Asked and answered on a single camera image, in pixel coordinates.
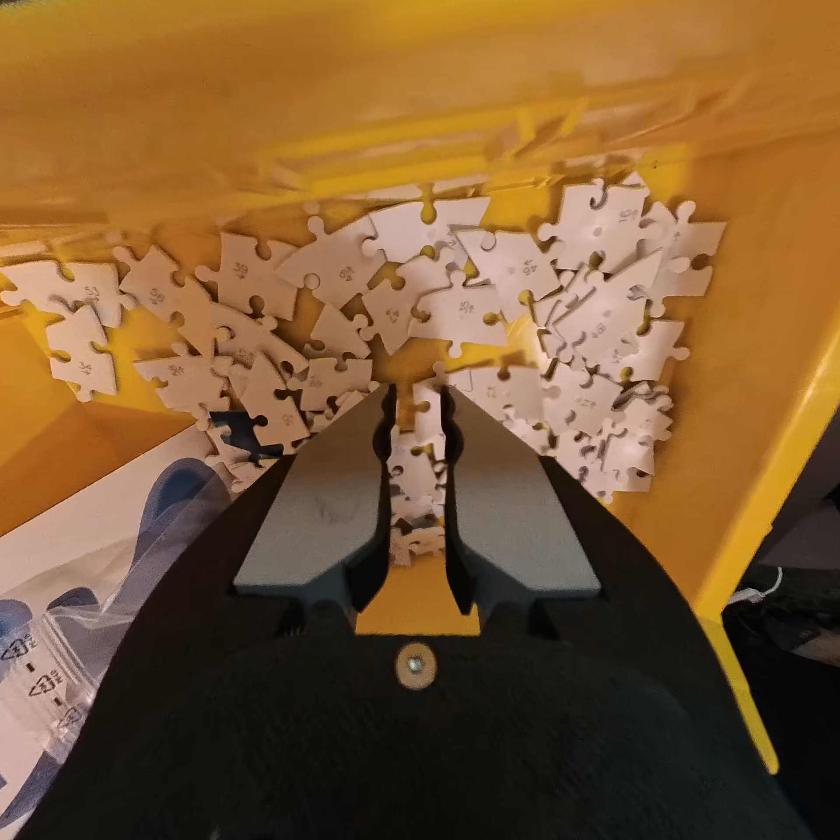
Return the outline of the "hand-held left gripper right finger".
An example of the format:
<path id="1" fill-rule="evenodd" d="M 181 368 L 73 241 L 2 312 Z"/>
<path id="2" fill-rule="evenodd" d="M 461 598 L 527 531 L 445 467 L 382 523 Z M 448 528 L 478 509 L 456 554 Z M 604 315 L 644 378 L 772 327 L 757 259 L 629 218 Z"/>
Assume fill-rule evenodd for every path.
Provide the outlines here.
<path id="1" fill-rule="evenodd" d="M 602 587 L 537 453 L 453 386 L 446 437 L 445 566 L 459 611 L 588 599 Z"/>

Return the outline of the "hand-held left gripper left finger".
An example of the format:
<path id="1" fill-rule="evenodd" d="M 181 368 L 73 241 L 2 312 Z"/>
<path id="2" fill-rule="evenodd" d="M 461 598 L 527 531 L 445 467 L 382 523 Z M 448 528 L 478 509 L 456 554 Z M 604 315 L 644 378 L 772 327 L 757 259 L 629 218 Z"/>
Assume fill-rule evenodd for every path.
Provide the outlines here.
<path id="1" fill-rule="evenodd" d="M 306 611 L 333 602 L 346 615 L 368 606 L 390 562 L 396 400 L 394 384 L 380 385 L 295 455 L 234 578 L 239 595 Z"/>

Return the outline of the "pile of white puzzle pieces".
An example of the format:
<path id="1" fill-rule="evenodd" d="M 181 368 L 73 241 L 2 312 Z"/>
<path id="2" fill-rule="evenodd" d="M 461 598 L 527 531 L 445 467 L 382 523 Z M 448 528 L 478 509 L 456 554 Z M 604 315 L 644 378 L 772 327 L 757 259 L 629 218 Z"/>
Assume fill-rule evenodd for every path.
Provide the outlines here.
<path id="1" fill-rule="evenodd" d="M 408 429 L 395 428 L 392 562 L 443 548 L 444 385 L 547 455 L 593 497 L 649 491 L 655 447 L 671 438 L 673 402 L 660 384 L 684 361 L 683 322 L 665 304 L 701 298 L 727 230 L 699 220 L 697 205 L 648 201 L 643 178 L 563 189 L 553 222 L 536 235 L 490 230 L 488 196 L 434 203 L 419 190 L 328 231 L 308 212 L 310 240 L 265 242 L 218 232 L 216 267 L 182 279 L 173 256 L 120 245 L 102 262 L 61 263 L 41 244 L 2 257 L 2 309 L 52 316 L 51 374 L 76 398 L 116 396 L 109 338 L 138 308 L 177 334 L 168 354 L 132 363 L 157 384 L 163 407 L 206 433 L 207 462 L 233 496 L 278 458 L 231 463 L 207 433 L 210 412 L 246 412 L 263 445 L 284 455 L 310 442 L 371 394 L 374 345 L 390 358 L 443 346 L 460 364 L 415 375 Z"/>

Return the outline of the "yellow plastic bin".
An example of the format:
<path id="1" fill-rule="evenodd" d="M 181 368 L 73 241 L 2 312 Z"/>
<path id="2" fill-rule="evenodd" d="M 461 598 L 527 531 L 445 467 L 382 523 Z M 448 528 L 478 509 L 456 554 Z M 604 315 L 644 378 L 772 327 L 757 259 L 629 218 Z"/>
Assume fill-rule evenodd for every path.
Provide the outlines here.
<path id="1" fill-rule="evenodd" d="M 728 224 L 653 488 L 616 515 L 686 597 L 771 771 L 721 611 L 838 405 L 838 2 L 2 3 L 2 259 L 207 227 L 304 240 L 398 187 L 490 221 L 636 163 Z"/>

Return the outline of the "dark blue jigsaw piece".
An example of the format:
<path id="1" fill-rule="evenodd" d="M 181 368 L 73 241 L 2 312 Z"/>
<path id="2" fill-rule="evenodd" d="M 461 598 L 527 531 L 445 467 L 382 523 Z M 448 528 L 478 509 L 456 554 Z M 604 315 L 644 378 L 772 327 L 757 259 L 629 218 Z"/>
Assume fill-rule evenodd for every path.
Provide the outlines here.
<path id="1" fill-rule="evenodd" d="M 261 444 L 256 436 L 256 421 L 246 412 L 210 412 L 207 433 L 216 442 L 218 453 L 231 463 L 273 460 L 283 456 L 283 444 Z"/>

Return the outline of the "clear plastic bag blue parts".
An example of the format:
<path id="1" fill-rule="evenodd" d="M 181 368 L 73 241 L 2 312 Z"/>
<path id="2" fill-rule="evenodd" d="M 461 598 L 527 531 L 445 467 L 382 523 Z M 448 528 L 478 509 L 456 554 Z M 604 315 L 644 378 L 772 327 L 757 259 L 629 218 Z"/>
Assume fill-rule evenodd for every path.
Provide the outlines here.
<path id="1" fill-rule="evenodd" d="M 2 597 L 2 838 L 32 814 L 76 745 L 130 625 L 181 554 L 230 503 L 221 477 L 179 458 L 155 478 L 100 570 L 47 572 Z"/>

